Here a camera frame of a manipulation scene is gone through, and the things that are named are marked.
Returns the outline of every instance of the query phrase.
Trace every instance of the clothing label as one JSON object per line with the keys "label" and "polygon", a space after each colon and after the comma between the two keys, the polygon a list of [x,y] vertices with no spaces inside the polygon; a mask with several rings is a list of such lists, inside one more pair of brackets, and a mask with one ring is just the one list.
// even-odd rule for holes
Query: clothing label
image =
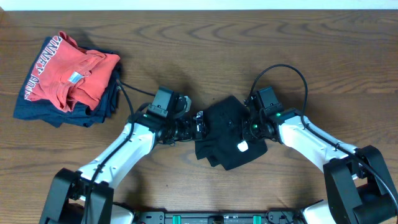
{"label": "clothing label", "polygon": [[69,77],[68,81],[70,81],[73,84],[76,84],[81,78],[83,78],[83,75],[80,75],[78,72],[73,72],[73,74]]}

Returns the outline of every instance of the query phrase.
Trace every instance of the wooden surface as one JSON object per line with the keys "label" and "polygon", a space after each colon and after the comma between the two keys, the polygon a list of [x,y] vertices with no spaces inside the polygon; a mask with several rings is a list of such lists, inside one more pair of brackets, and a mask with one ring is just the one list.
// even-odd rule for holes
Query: wooden surface
{"label": "wooden surface", "polygon": [[[275,63],[297,67],[309,85],[308,117],[338,139],[381,150],[398,184],[397,11],[5,12],[0,27],[0,223],[36,223],[51,180],[76,170],[120,134],[121,98],[104,124],[53,128],[12,112],[43,39],[59,30],[80,45],[117,50],[122,80],[146,91],[159,85],[192,97],[196,110],[235,95]],[[285,107],[301,107],[303,85],[286,68],[272,85]],[[135,108],[151,97],[129,91]],[[301,154],[269,151],[231,171],[196,160],[194,143],[159,146],[116,191],[133,207],[170,211],[267,210],[326,198],[323,174]]]}

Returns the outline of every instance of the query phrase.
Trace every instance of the navy blue cloth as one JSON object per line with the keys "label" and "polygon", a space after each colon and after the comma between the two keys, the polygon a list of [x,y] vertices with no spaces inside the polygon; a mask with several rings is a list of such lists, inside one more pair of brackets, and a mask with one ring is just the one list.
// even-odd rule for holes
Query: navy blue cloth
{"label": "navy blue cloth", "polygon": [[[45,46],[50,42],[50,40],[51,37],[47,37],[44,40],[39,54],[36,56],[36,59],[33,61],[33,64],[30,67],[24,84],[19,91],[17,103],[14,110],[14,118],[23,120],[41,119],[56,128],[60,127],[62,123],[74,124],[87,128],[94,123],[103,123],[105,121],[105,118],[110,117],[117,107],[118,84],[116,83],[116,79],[120,76],[120,65],[116,65],[114,70],[112,71],[108,87],[106,87],[101,97],[100,103],[93,111],[90,110],[87,105],[78,102],[72,112],[65,113],[58,110],[49,100],[29,101],[24,99],[25,86],[29,81],[30,74],[32,73],[35,62],[37,61]],[[98,51],[107,54],[113,54],[113,52],[107,50],[98,49]]]}

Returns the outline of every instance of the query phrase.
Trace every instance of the table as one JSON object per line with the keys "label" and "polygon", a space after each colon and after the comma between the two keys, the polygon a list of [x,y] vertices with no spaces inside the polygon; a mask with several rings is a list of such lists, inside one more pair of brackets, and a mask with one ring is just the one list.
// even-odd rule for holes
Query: table
{"label": "table", "polygon": [[[293,65],[308,81],[307,116],[338,139],[379,148],[398,184],[397,11],[37,11],[0,18],[0,223],[37,223],[56,172],[94,159],[129,115],[121,97],[117,113],[91,128],[12,118],[43,39],[60,30],[80,45],[118,51],[122,81],[153,93],[159,85],[180,91],[195,110],[229,95],[243,100],[260,71]],[[293,71],[270,71],[257,87],[268,85],[286,108],[301,108],[303,84]],[[135,108],[152,101],[128,93]],[[313,164],[267,144],[265,155],[231,171],[196,160],[192,142],[156,147],[115,200],[140,209],[260,211],[326,198]]]}

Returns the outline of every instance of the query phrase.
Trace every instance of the robotic arm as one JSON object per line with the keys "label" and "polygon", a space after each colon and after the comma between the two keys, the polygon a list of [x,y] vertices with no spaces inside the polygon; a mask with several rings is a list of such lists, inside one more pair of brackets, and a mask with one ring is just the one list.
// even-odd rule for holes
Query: robotic arm
{"label": "robotic arm", "polygon": [[[381,153],[374,147],[368,146],[358,149],[356,146],[343,143],[328,133],[317,128],[303,117],[296,109],[284,110],[277,101],[271,87],[259,90],[246,102],[251,115],[242,121],[242,139],[271,139],[285,144],[302,153],[325,174],[326,191],[329,201],[322,201],[300,211],[301,221],[296,223],[379,223],[396,215],[393,202],[386,189],[370,173],[350,156],[336,149],[333,142],[352,154],[361,156],[367,163],[377,170],[377,173],[387,182],[394,195],[396,189],[387,170]],[[183,116],[190,108],[190,99],[176,92],[160,88],[154,102],[148,106],[147,113],[137,114],[137,119],[125,125],[121,135],[102,154],[78,171],[62,169],[54,177],[49,195],[44,206],[40,223],[84,223],[84,210],[87,210],[88,223],[134,223],[137,218],[131,210],[113,203],[113,192],[132,169],[134,164],[146,154],[150,153],[156,144],[173,144],[176,141],[199,140],[206,136],[206,126],[203,122],[203,112],[193,118]],[[312,130],[305,128],[311,124]],[[113,151],[129,136],[130,139],[108,159],[104,166],[99,166]],[[89,182],[101,167],[94,180],[92,191],[88,190]],[[366,185],[356,187],[353,180],[367,178]],[[88,208],[69,204],[69,199],[86,200],[91,194]],[[292,217],[282,212],[285,223],[293,223]],[[270,212],[263,216],[258,214],[239,214],[252,216],[253,224],[277,223]],[[166,220],[167,214],[160,223]],[[172,216],[173,224],[181,224],[178,218]],[[184,223],[197,223],[200,214],[187,215]],[[226,220],[229,215],[222,215]]]}

